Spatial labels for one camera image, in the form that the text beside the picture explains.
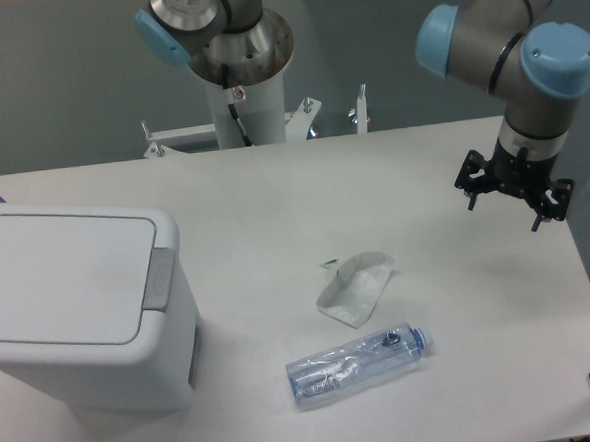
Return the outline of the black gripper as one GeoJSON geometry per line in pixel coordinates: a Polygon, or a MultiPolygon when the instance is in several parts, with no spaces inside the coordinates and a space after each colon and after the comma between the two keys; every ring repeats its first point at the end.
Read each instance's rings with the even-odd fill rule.
{"type": "Polygon", "coordinates": [[[479,195],[500,191],[513,197],[527,198],[536,216],[531,231],[551,220],[562,222],[575,190],[573,179],[551,180],[555,155],[543,161],[531,160],[530,153],[510,154],[497,141],[491,160],[469,150],[458,172],[454,186],[469,199],[467,208],[473,210],[479,195]]]}

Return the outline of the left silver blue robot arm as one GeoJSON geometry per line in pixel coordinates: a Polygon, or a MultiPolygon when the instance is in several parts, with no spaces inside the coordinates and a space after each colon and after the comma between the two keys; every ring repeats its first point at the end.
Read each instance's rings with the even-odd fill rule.
{"type": "MultiPolygon", "coordinates": [[[[468,152],[456,187],[470,200],[491,192],[520,198],[537,223],[566,217],[574,183],[553,179],[551,170],[590,78],[584,56],[590,37],[569,25],[538,22],[553,1],[439,5],[416,41],[424,68],[506,104],[492,156],[468,152]]],[[[261,0],[149,0],[134,21],[161,60],[186,65],[206,82],[221,147],[289,139],[283,98],[267,89],[291,57],[291,33],[261,0]]]]}

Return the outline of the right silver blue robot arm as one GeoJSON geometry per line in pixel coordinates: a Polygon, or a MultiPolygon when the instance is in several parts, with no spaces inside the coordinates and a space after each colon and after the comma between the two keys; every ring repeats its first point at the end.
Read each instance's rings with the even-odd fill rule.
{"type": "Polygon", "coordinates": [[[436,6],[420,26],[415,56],[436,75],[505,103],[492,156],[469,151],[455,187],[471,202],[500,192],[561,219],[574,182],[554,179],[551,171],[590,86],[590,35],[570,23],[540,23],[554,1],[436,6]]]}

